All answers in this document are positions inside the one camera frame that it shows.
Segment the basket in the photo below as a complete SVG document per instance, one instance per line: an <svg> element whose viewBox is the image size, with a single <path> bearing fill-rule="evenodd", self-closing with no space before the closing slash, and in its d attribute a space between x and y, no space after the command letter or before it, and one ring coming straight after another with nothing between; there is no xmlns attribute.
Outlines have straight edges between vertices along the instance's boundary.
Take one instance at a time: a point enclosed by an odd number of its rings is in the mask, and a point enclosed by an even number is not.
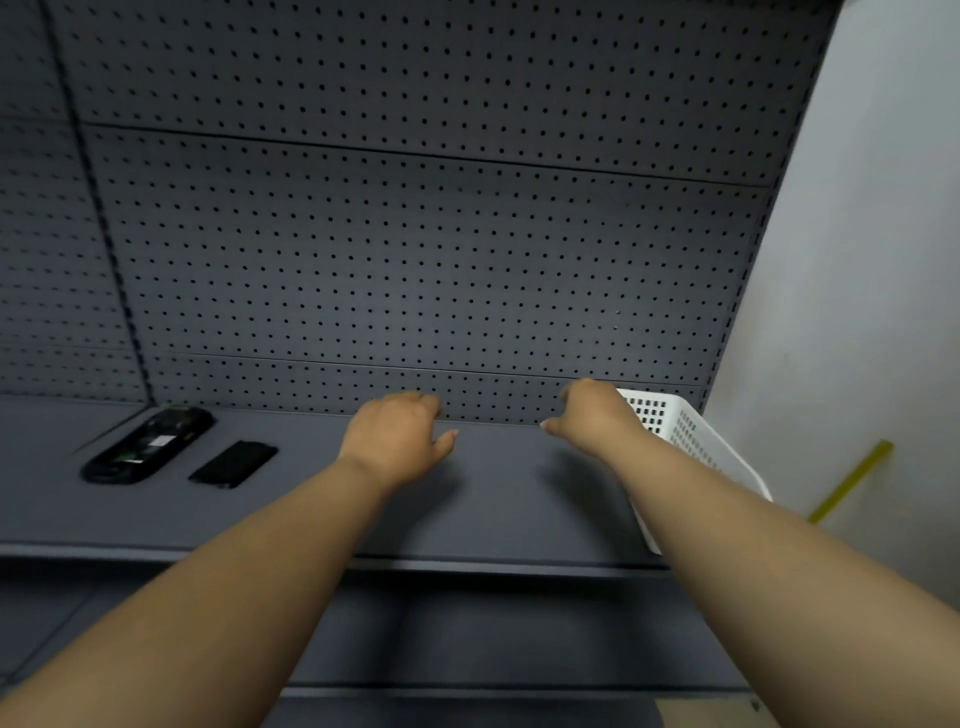
<svg viewBox="0 0 960 728"><path fill-rule="evenodd" d="M655 435L673 443L734 483L767 500L773 500L763 478L736 454L736 450L731 448L683 397L634 389L618 389L617 392L632 406L643 426ZM636 514L636 519L640 523L647 546L654 553L661 553L639 513Z"/></svg>

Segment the yellow strip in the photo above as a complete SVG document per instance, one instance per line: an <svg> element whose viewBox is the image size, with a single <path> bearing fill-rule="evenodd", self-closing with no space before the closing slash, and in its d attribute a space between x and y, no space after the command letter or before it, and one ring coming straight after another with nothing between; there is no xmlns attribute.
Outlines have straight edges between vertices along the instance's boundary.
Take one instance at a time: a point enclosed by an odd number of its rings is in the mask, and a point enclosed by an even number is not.
<svg viewBox="0 0 960 728"><path fill-rule="evenodd" d="M843 482L836 487L833 493L827 496L824 502L817 506L817 510L811 513L810 518L807 520L811 523L819 523L822 521L830 511L837 507L837 504L841 500L847 497L847 494L863 480L867 473L869 473L880 460L890 454L893 448L893 443L887 440L880 440L880 442L876 444L876 447L870 451L870 454L863 458L860 464L843 479Z"/></svg>

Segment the forearm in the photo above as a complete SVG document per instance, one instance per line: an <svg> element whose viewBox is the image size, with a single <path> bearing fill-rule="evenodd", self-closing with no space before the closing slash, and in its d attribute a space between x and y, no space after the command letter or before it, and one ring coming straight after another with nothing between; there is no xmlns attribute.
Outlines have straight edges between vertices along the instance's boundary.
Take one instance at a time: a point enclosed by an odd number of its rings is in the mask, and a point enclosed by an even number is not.
<svg viewBox="0 0 960 728"><path fill-rule="evenodd" d="M338 461L101 619L0 705L0 724L259 725L381 493Z"/></svg>
<svg viewBox="0 0 960 728"><path fill-rule="evenodd" d="M611 448L671 567L784 726L955 725L960 617L659 438Z"/></svg>

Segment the white label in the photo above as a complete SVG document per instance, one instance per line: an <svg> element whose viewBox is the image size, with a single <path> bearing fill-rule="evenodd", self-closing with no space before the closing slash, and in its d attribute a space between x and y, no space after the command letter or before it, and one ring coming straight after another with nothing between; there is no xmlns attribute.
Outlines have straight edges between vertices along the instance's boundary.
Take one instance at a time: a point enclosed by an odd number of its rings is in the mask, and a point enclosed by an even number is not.
<svg viewBox="0 0 960 728"><path fill-rule="evenodd" d="M167 443L176 440L177 435L159 435L150 441L151 448L162 448Z"/></svg>

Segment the floor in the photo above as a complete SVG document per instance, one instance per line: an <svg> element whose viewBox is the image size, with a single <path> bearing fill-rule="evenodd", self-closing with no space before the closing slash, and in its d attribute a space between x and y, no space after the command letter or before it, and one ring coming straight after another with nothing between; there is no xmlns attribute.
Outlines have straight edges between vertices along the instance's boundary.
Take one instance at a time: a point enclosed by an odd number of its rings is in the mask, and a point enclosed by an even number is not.
<svg viewBox="0 0 960 728"><path fill-rule="evenodd" d="M777 728L766 708L749 700L658 700L664 728Z"/></svg>

